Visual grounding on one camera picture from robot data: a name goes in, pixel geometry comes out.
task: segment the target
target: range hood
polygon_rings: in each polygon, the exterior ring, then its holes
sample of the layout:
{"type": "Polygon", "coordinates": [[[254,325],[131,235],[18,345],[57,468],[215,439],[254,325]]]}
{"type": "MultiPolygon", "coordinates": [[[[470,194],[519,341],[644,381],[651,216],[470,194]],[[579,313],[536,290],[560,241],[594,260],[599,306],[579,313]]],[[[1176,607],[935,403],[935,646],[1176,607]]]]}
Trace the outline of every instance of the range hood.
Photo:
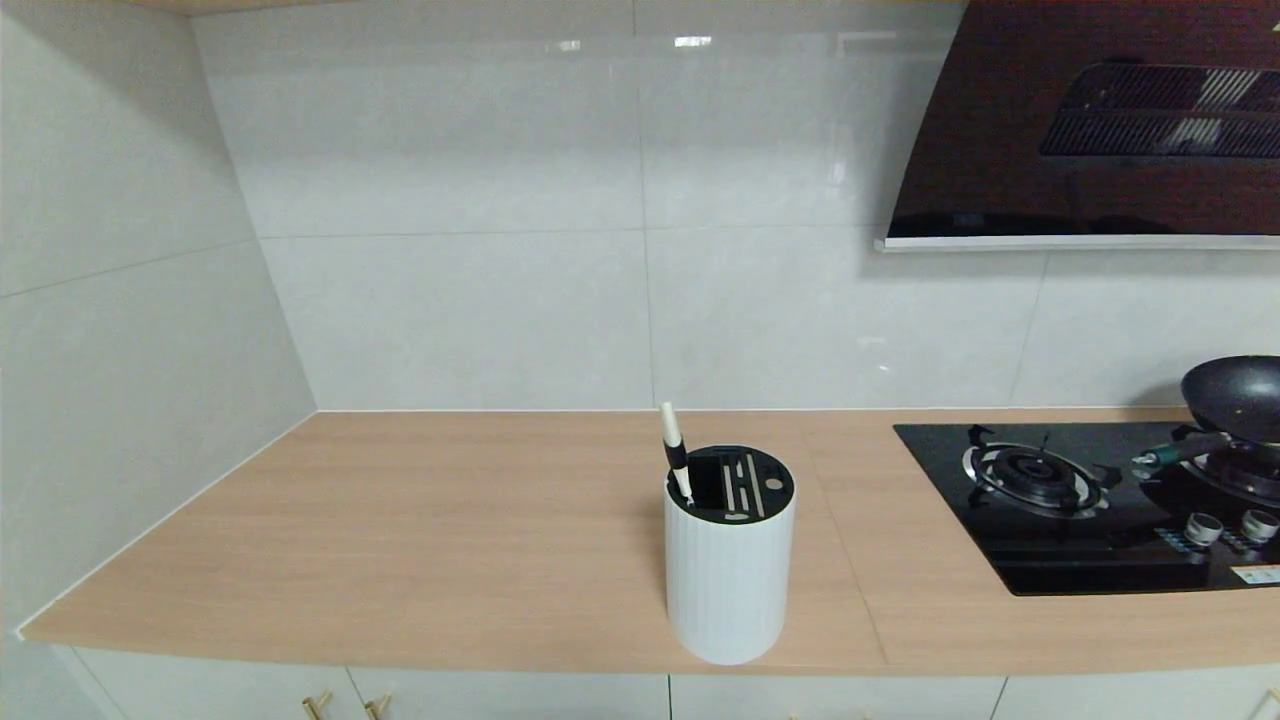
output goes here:
{"type": "Polygon", "coordinates": [[[970,3],[883,250],[1280,250],[1280,1],[970,3]]]}

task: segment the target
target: wok handle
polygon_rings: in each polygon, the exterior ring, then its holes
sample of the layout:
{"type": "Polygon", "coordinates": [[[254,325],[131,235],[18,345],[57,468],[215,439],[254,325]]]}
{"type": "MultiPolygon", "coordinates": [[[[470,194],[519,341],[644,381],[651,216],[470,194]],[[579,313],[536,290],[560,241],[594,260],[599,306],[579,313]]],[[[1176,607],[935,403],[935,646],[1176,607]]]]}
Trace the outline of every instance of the wok handle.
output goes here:
{"type": "Polygon", "coordinates": [[[1187,439],[1143,450],[1133,461],[1146,468],[1164,468],[1208,452],[1226,450],[1230,446],[1231,436],[1226,433],[1196,434],[1187,439]]]}

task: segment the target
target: cabinet door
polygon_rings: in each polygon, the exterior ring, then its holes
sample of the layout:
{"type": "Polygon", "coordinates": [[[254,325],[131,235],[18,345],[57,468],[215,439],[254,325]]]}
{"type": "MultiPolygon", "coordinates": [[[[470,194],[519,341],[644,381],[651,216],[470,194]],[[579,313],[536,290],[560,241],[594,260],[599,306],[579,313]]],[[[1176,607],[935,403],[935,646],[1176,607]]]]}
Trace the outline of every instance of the cabinet door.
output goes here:
{"type": "Polygon", "coordinates": [[[993,720],[1277,720],[1276,685],[1280,665],[1010,678],[993,720]]]}
{"type": "Polygon", "coordinates": [[[672,720],[989,720],[1004,678],[672,675],[672,720]]]}
{"type": "Polygon", "coordinates": [[[140,655],[76,653],[129,720],[307,720],[302,698],[326,691],[324,720],[362,720],[346,667],[140,655]]]}
{"type": "Polygon", "coordinates": [[[351,667],[383,720],[668,720],[666,675],[456,673],[351,667]]]}

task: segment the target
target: black glass stovetop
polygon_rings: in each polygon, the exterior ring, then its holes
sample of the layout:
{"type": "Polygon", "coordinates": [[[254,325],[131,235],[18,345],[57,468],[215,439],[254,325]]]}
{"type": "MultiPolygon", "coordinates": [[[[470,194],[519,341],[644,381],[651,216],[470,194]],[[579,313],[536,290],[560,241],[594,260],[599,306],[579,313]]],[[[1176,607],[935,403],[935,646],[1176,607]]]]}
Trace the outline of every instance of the black glass stovetop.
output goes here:
{"type": "MultiPolygon", "coordinates": [[[[1248,510],[1275,516],[1280,509],[1224,492],[1206,482],[1196,468],[1176,465],[1143,473],[1133,464],[1140,451],[1170,442],[1179,428],[1185,427],[1179,423],[992,424],[986,425],[991,432],[978,430],[974,436],[974,425],[893,427],[1014,594],[1280,585],[1280,538],[1258,543],[1240,528],[1248,510]],[[1014,487],[1016,483],[995,488],[965,471],[964,459],[974,447],[973,437],[987,443],[986,451],[1002,447],[996,443],[1043,447],[1087,470],[1089,483],[1082,483],[1079,496],[1069,498],[1062,509],[1027,502],[1020,498],[1024,493],[1014,487]],[[1085,489],[1085,484],[1110,487],[1085,489]],[[1212,544],[1201,547],[1188,541],[1184,529],[1193,512],[1212,515],[1222,523],[1221,537],[1212,544]]],[[[1018,465],[1025,459],[1014,460],[1018,465]]]]}

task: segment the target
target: white knife block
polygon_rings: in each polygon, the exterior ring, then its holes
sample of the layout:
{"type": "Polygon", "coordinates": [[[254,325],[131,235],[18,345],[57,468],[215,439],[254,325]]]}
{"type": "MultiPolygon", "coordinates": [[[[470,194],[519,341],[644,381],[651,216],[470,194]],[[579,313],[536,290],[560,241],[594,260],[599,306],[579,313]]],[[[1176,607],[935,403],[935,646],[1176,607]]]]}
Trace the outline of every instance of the white knife block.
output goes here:
{"type": "MultiPolygon", "coordinates": [[[[716,665],[740,665],[764,655],[782,633],[795,527],[795,483],[786,466],[758,450],[735,446],[690,454],[750,452],[755,460],[763,512],[686,506],[668,473],[666,496],[667,616],[686,650],[716,665]],[[774,480],[765,487],[765,480],[774,480]],[[741,519],[726,519],[741,515],[741,519]]],[[[694,497],[699,487],[694,477],[694,497]]],[[[754,507],[754,491],[746,493],[754,507]]]]}

